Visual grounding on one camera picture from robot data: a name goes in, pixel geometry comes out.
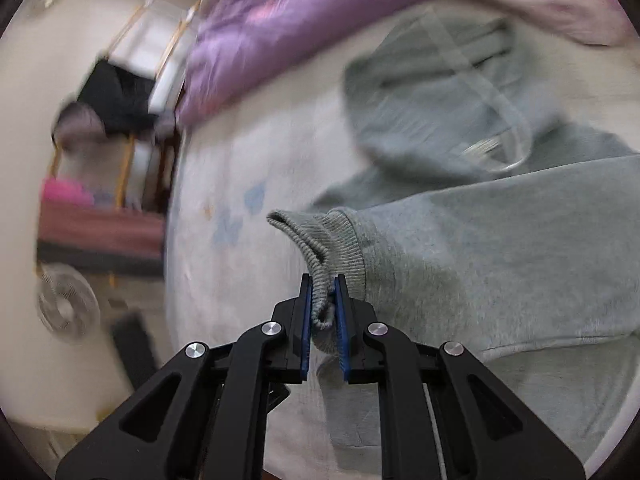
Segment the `black grey hanging jacket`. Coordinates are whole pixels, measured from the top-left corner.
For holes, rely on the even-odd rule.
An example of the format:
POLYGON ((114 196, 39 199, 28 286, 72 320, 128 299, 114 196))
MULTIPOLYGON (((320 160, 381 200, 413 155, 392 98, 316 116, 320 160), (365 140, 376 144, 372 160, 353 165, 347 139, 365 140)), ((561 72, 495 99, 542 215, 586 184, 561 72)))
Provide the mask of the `black grey hanging jacket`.
POLYGON ((76 98, 58 113, 51 132, 53 144, 73 151, 120 134, 151 142, 172 136, 175 114, 151 110, 155 85, 153 78, 98 58, 76 98))

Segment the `pink grey hanging towel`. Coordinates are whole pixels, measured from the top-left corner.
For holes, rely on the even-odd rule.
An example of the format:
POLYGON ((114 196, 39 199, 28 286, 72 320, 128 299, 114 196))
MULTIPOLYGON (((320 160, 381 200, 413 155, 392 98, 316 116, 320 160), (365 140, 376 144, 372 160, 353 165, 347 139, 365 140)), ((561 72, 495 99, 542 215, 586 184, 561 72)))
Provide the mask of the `pink grey hanging towel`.
POLYGON ((135 278, 164 275, 166 219, 70 179, 42 182, 36 261, 88 273, 135 278))

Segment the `wooden clothes rack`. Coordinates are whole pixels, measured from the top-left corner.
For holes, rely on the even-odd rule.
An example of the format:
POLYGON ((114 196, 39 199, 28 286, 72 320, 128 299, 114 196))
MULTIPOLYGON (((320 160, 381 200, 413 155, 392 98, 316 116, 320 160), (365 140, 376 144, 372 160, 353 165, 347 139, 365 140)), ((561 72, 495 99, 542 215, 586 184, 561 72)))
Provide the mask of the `wooden clothes rack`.
POLYGON ((174 184, 180 131, 175 116, 177 92, 168 93, 162 110, 152 109, 155 90, 171 55, 198 12, 191 6, 172 33, 155 72, 139 74, 114 59, 128 32, 156 0, 143 0, 99 55, 77 96, 58 113, 51 133, 53 154, 40 191, 36 274, 62 264, 77 271, 134 278, 161 278, 167 209, 174 184), (58 174, 65 155, 122 140, 111 203, 77 180, 58 174), (158 157, 152 209, 130 207, 128 186, 138 145, 158 157))

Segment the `white standing fan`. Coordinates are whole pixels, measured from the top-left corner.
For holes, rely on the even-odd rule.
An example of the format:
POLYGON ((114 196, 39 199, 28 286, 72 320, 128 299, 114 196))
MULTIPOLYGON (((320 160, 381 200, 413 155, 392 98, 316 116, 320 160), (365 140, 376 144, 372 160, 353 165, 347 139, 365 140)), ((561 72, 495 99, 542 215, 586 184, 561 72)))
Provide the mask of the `white standing fan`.
POLYGON ((98 298, 79 271, 62 263, 43 264, 38 278, 38 315, 58 340, 76 344, 100 326, 98 298))

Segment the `grey zip hoodie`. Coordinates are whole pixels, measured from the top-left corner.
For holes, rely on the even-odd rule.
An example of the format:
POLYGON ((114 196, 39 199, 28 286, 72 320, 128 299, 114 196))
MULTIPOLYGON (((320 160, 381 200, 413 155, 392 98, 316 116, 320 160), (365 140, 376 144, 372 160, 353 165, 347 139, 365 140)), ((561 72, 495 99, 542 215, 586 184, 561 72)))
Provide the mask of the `grey zip hoodie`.
POLYGON ((422 344, 459 341, 581 459, 639 382, 639 155, 571 122, 507 20, 427 12, 344 75, 371 165, 269 223, 314 280, 337 349, 334 276, 422 344))

